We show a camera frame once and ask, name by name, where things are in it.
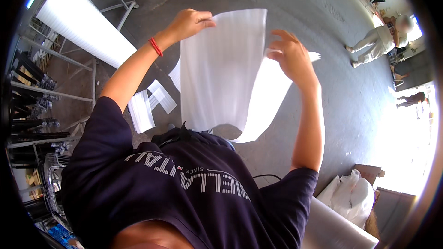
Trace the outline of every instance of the man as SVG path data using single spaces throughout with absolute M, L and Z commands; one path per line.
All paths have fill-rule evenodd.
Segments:
M 357 61 L 351 63 L 353 68 L 372 62 L 394 49 L 394 47 L 407 46 L 407 33 L 413 30 L 414 21 L 405 15 L 400 16 L 397 20 L 394 17 L 384 18 L 384 21 L 385 25 L 369 31 L 365 38 L 353 47 L 345 45 L 346 50 L 351 53 L 368 46 L 371 47 L 365 53 L 360 54 Z
M 324 121 L 320 83 L 293 34 L 274 30 L 281 40 L 268 55 L 302 100 L 289 173 L 281 181 L 259 189 L 223 138 L 184 125 L 132 148 L 122 112 L 147 70 L 169 46 L 216 27 L 211 18 L 181 11 L 103 88 L 62 172 L 64 211 L 86 248 L 300 248 L 323 159 Z
M 412 105 L 416 105 L 418 103 L 421 102 L 425 102 L 426 104 L 429 103 L 429 100 L 426 98 L 426 95 L 424 94 L 423 91 L 420 91 L 414 95 L 411 96 L 402 96 L 402 97 L 398 97 L 397 100 L 402 100 L 402 99 L 406 99 L 406 102 L 403 102 L 401 104 L 397 104 L 397 108 L 398 107 L 409 107 Z

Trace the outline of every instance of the blue plastic crate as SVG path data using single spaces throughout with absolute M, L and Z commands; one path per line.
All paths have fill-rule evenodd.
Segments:
M 62 225 L 57 224 L 57 226 L 52 227 L 48 230 L 49 235 L 51 235 L 56 241 L 68 249 L 77 249 L 77 247 L 69 245 L 70 239 L 76 239 L 75 235 L 66 230 Z

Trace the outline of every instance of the concrete floor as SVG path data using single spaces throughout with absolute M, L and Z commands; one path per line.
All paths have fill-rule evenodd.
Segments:
M 93 1 L 99 9 L 119 3 L 118 0 Z M 382 165 L 383 154 L 379 152 L 380 148 L 385 146 L 385 141 L 381 141 L 377 135 L 385 130 L 385 110 L 394 104 L 394 98 L 387 89 L 387 86 L 392 86 L 388 61 L 386 57 L 381 57 L 370 64 L 353 69 L 350 62 L 356 60 L 357 54 L 350 54 L 343 47 L 345 43 L 354 45 L 373 28 L 371 16 L 359 0 L 136 1 L 140 7 L 130 13 L 122 30 L 123 35 L 136 48 L 141 47 L 156 32 L 163 30 L 175 14 L 184 8 L 209 10 L 213 14 L 236 9 L 267 8 L 266 44 L 269 44 L 271 38 L 270 30 L 282 28 L 295 33 L 308 50 L 322 55 L 322 59 L 314 63 L 314 68 L 323 87 L 326 144 L 315 194 L 317 195 L 335 175 L 348 175 L 355 163 Z M 107 12 L 105 16 L 117 25 L 123 13 L 124 9 L 121 8 Z M 69 46 L 75 48 L 67 43 L 64 51 L 69 50 Z M 169 115 L 163 108 L 156 107 L 153 116 L 157 127 L 140 135 L 133 131 L 134 146 L 142 141 L 149 141 L 154 134 L 165 132 L 168 123 L 180 125 L 180 93 L 168 77 L 177 63 L 179 54 L 177 44 L 169 48 L 165 56 L 158 58 L 149 69 L 139 86 L 141 91 L 154 79 L 158 79 L 178 106 Z M 87 53 L 72 53 L 70 57 L 83 60 L 91 58 Z M 60 77 L 56 77 L 59 83 L 62 83 L 67 75 L 64 74 L 67 71 L 66 65 L 59 65 L 50 70 L 55 74 L 54 70 L 63 71 Z M 97 66 L 97 81 L 100 81 L 96 86 L 97 96 L 114 71 L 114 68 L 103 62 Z M 63 91 L 70 91 L 75 95 L 80 95 L 83 91 L 90 93 L 90 75 L 88 71 L 79 73 L 72 79 L 73 84 L 69 85 L 69 88 L 65 86 L 66 90 Z M 61 119 L 62 128 L 90 112 L 88 104 L 77 106 L 77 102 L 70 102 L 57 102 L 53 109 L 54 113 L 60 113 L 64 117 Z M 257 141 L 235 145 L 252 175 L 270 173 L 283 177 L 288 172 L 300 111 L 299 91 L 292 85 L 273 123 L 262 136 Z M 127 110 L 125 118 L 133 128 Z M 219 126 L 214 133 L 227 138 L 236 138 L 240 134 L 230 126 Z M 257 179 L 260 187 L 273 182 L 275 179 L 272 177 Z

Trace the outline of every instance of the sneaker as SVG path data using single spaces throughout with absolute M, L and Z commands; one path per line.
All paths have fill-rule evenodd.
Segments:
M 211 135 L 212 135 L 213 130 L 212 130 L 212 128 L 211 128 L 211 129 L 206 130 L 206 131 L 201 131 L 201 133 L 207 133 L 207 134 L 211 134 Z
M 174 124 L 168 124 L 168 131 L 176 128 Z
M 347 51 L 349 51 L 351 53 L 355 52 L 354 48 L 352 48 L 352 47 L 349 47 L 349 46 L 345 45 L 345 48 L 346 48 Z
M 358 68 L 358 66 L 361 64 L 359 61 L 355 61 L 355 62 L 352 62 L 351 63 L 352 64 L 352 67 L 353 68 Z

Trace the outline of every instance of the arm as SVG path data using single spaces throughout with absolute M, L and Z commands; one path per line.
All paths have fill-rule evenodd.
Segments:
M 160 50 L 164 51 L 174 43 L 193 36 L 204 28 L 214 27 L 215 22 L 210 20 L 211 17 L 210 12 L 198 12 L 193 9 L 180 11 L 165 30 L 154 36 L 154 40 Z M 151 43 L 147 42 L 117 69 L 106 83 L 100 97 L 111 98 L 123 112 L 157 57 L 158 54 Z
M 325 143 L 322 89 L 308 52 L 297 37 L 284 30 L 274 30 L 272 33 L 282 40 L 273 42 L 269 47 L 281 52 L 269 53 L 268 57 L 280 63 L 286 76 L 299 87 L 302 97 L 302 115 L 291 170 L 309 168 L 318 172 Z
M 394 16 L 392 16 L 390 18 L 389 17 L 383 17 L 383 22 L 385 24 L 392 23 L 393 25 L 395 25 L 395 21 L 396 21 L 396 19 L 395 19 Z
M 394 29 L 394 43 L 395 43 L 395 47 L 400 47 L 400 39 L 398 37 L 398 30 L 397 28 Z

